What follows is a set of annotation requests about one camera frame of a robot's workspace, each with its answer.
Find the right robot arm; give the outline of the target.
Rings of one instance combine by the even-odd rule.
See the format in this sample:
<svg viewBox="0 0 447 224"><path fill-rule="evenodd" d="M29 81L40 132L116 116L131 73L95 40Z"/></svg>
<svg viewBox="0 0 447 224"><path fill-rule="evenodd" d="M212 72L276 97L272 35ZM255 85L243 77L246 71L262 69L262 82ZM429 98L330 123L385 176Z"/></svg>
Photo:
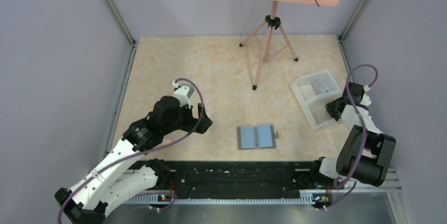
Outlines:
<svg viewBox="0 0 447 224"><path fill-rule="evenodd" d="M379 187L383 184L396 146L393 136L383 133L373 122L368 106L369 87L347 83L340 98L325 108L337 122L343 122L349 135L336 160L321 157L314 161L309 181L315 188L323 188L337 176Z"/></svg>

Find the grey card holder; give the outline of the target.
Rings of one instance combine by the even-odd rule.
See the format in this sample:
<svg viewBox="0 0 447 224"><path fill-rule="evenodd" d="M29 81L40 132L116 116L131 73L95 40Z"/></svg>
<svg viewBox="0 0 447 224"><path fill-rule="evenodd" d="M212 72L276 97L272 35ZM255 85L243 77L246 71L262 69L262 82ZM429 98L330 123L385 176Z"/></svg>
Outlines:
<svg viewBox="0 0 447 224"><path fill-rule="evenodd" d="M273 125L238 126L238 150L275 149L278 131Z"/></svg>

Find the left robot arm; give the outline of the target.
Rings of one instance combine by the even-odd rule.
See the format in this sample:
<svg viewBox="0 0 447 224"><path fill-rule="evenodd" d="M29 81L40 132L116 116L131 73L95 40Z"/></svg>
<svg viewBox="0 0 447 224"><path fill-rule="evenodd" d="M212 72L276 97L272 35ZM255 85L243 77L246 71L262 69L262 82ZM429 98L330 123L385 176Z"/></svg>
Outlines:
<svg viewBox="0 0 447 224"><path fill-rule="evenodd" d="M127 169L146 154L168 148L193 133L204 134L213 124L204 102L193 106L174 96L163 96L153 110L130 124L111 152L81 181L60 188L57 223L66 216L71 223L103 223L120 205L150 188L162 189L169 182L169 168L160 159L147 161L136 173L121 179Z"/></svg>

